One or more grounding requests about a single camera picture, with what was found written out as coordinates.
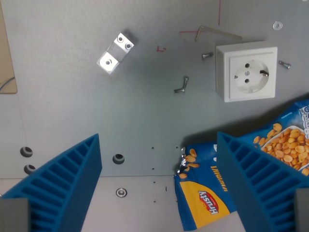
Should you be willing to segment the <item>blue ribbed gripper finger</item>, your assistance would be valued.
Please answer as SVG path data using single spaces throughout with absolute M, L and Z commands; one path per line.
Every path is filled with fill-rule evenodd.
M 99 135 L 94 134 L 25 177 L 2 199 L 28 200 L 32 232 L 80 232 L 101 170 Z
M 217 168 L 247 232 L 295 232 L 294 199 L 309 179 L 226 133 L 217 134 Z

